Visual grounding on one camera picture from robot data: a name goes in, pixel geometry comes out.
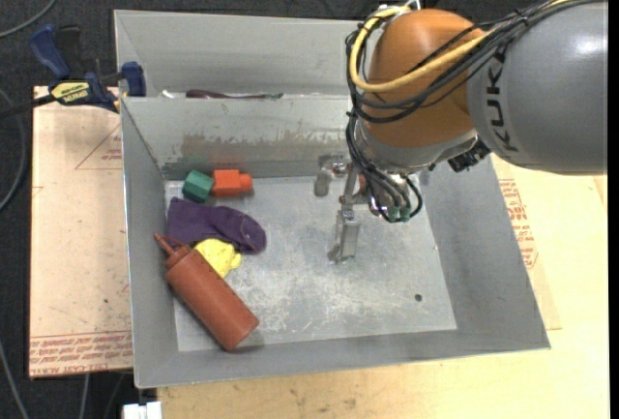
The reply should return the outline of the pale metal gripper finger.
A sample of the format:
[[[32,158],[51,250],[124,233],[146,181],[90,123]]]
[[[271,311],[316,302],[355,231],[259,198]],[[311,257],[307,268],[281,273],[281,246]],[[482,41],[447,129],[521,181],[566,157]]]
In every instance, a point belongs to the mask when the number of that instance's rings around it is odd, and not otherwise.
[[[313,182],[315,196],[326,196],[332,181],[348,174],[348,160],[343,154],[329,154],[318,158],[318,170]]]
[[[328,259],[335,264],[344,263],[356,255],[361,223],[353,211],[340,210],[336,221],[335,243],[328,252]]]

